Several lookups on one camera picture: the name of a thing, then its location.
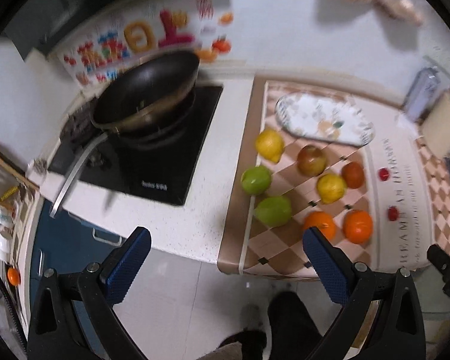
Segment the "oval patterned ceramic plate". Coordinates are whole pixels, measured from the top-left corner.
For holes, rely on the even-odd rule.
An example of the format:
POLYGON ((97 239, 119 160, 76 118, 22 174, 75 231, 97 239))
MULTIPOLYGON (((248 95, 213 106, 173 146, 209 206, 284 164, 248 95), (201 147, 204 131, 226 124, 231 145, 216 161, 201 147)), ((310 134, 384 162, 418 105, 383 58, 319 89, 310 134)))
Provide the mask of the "oval patterned ceramic plate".
POLYGON ((329 96, 285 94, 275 104, 274 115, 280 127, 297 138, 363 147, 376 135, 360 108, 329 96))

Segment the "colourful wall sticker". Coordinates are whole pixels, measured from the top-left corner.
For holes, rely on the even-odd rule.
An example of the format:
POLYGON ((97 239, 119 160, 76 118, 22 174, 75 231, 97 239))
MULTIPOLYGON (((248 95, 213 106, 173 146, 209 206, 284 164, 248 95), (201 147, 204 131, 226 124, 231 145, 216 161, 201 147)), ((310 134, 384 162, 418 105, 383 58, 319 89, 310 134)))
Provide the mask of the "colourful wall sticker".
POLYGON ((232 52, 235 19, 219 0, 149 0, 112 12, 57 52, 65 70, 86 88, 115 80, 153 55, 190 49, 202 63, 232 52))

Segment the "yellow spotted lemon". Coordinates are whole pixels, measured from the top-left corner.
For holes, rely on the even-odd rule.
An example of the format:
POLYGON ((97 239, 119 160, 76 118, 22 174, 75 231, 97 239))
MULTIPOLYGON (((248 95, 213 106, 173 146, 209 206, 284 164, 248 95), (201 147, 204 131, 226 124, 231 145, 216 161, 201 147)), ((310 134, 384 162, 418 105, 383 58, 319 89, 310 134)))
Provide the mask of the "yellow spotted lemon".
POLYGON ((322 204, 332 204, 345 196, 347 185, 340 175, 328 173, 318 179, 316 190, 322 204))

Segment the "orange with stem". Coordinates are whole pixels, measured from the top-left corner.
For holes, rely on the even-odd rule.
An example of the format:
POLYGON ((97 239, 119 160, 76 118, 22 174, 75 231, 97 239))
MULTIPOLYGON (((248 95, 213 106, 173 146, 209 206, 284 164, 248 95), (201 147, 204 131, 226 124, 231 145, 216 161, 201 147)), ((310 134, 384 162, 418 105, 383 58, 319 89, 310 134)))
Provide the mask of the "orange with stem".
POLYGON ((337 233, 337 225, 333 217, 323 211, 311 211, 305 217, 303 228, 317 228, 331 242, 337 233))

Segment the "silver spray can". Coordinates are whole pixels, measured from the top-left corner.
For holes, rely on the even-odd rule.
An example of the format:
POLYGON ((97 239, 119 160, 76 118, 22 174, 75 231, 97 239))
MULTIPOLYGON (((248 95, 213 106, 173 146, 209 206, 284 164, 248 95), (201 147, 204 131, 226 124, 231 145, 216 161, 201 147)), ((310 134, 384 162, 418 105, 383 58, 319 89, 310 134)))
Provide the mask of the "silver spray can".
POLYGON ((403 112, 410 122, 414 123, 419 119, 440 82, 436 67, 425 67, 417 73, 403 105, 403 112))

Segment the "small orange on shelf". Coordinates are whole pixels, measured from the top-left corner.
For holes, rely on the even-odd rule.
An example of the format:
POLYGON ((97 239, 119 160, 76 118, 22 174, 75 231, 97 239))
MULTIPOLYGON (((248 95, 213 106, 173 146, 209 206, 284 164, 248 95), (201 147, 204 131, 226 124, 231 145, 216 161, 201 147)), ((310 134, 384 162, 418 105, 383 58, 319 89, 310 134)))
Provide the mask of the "small orange on shelf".
POLYGON ((14 267, 9 267, 7 269, 7 280, 9 284, 13 287, 17 287, 21 283, 21 276, 19 270, 14 267))

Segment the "black gas stove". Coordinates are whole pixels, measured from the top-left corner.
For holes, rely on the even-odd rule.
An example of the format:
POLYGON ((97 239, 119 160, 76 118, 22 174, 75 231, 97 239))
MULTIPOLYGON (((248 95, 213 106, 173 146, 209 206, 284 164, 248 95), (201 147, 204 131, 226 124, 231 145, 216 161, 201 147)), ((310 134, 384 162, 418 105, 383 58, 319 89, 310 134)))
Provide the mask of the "black gas stove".
POLYGON ((78 179, 161 203, 184 205, 223 89, 220 85, 196 86, 156 124, 107 136, 91 152, 78 179))

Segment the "side storage shelf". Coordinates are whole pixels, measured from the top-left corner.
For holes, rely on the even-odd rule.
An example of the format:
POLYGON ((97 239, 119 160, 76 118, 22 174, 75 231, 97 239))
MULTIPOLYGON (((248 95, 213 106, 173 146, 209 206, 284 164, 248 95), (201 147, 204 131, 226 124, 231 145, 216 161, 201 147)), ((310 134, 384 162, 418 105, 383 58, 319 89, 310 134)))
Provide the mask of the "side storage shelf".
POLYGON ((25 274, 19 265, 19 254, 38 186, 27 179, 26 172, 0 150, 0 275, 13 300, 17 300, 25 274), (21 283, 11 286, 7 269, 19 270, 21 283))

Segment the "black wok pan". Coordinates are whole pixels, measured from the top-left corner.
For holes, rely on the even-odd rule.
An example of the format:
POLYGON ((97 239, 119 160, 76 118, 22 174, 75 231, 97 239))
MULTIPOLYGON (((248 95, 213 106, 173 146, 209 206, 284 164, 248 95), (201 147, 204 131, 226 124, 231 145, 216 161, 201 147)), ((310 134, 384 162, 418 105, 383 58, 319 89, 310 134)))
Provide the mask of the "black wok pan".
POLYGON ((199 64, 199 57, 189 49, 165 52, 123 73, 105 88, 90 117, 100 135, 76 154, 49 211, 50 217, 62 208, 93 150, 112 135, 156 125, 170 114, 192 91, 199 64))

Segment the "cream utensil holder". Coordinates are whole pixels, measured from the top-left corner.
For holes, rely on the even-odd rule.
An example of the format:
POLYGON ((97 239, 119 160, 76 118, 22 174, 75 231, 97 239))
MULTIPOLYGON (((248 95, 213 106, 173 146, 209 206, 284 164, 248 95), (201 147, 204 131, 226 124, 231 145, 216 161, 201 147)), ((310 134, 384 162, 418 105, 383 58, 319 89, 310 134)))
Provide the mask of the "cream utensil holder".
POLYGON ((421 125, 425 145, 439 160, 450 153, 450 90, 444 91, 421 125))

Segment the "checkered printed table mat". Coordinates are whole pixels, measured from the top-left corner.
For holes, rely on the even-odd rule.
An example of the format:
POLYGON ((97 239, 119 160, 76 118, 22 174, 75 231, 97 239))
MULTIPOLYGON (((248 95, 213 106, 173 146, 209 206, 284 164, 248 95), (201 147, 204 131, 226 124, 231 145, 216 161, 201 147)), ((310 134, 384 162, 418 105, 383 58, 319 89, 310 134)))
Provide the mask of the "checkered printed table mat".
POLYGON ((379 272, 425 267, 431 245, 450 252, 450 173, 394 106, 257 77, 218 269, 313 280, 309 225, 379 272))

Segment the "dark orange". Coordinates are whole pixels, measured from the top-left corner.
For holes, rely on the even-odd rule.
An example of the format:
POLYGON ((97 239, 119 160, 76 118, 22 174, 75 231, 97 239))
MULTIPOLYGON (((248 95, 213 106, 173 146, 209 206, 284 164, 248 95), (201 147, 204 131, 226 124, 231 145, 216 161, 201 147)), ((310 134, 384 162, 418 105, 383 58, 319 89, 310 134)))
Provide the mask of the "dark orange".
POLYGON ((350 162, 343 166, 341 177, 350 189, 359 189, 365 183, 365 174, 360 163, 350 162))

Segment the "bright orange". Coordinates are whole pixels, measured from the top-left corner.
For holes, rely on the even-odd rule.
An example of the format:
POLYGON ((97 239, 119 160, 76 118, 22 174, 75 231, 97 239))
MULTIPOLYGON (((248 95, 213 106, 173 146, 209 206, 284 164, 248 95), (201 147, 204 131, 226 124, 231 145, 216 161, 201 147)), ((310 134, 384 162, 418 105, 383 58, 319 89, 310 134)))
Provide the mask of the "bright orange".
POLYGON ((373 220, 366 211, 352 210, 348 212, 343 222, 345 238, 353 244, 367 242, 373 233, 373 220))

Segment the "cherry tomato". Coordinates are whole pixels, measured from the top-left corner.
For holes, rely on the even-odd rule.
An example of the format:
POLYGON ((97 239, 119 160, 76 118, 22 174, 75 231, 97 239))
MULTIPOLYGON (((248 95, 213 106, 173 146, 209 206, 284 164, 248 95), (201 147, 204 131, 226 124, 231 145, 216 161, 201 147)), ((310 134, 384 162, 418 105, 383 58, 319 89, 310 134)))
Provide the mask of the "cherry tomato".
POLYGON ((396 206, 391 205, 387 210, 388 220, 391 222, 397 221, 400 216, 400 212, 396 206))
POLYGON ((379 171, 378 171, 378 176, 379 176, 379 179, 380 179, 381 181, 386 181, 386 180, 388 180, 388 179, 390 178, 389 170, 388 170, 387 168, 385 168, 385 167, 382 167, 382 168, 379 169, 379 171))

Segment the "red green apple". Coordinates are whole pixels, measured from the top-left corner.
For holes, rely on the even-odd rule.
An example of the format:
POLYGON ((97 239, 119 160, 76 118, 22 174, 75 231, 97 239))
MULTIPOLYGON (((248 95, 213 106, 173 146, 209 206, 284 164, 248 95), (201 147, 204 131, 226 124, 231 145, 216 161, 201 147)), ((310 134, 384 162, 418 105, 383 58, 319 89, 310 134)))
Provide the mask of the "red green apple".
POLYGON ((327 166, 325 153, 315 145, 304 146, 297 155, 297 169, 303 176, 319 176, 327 166))

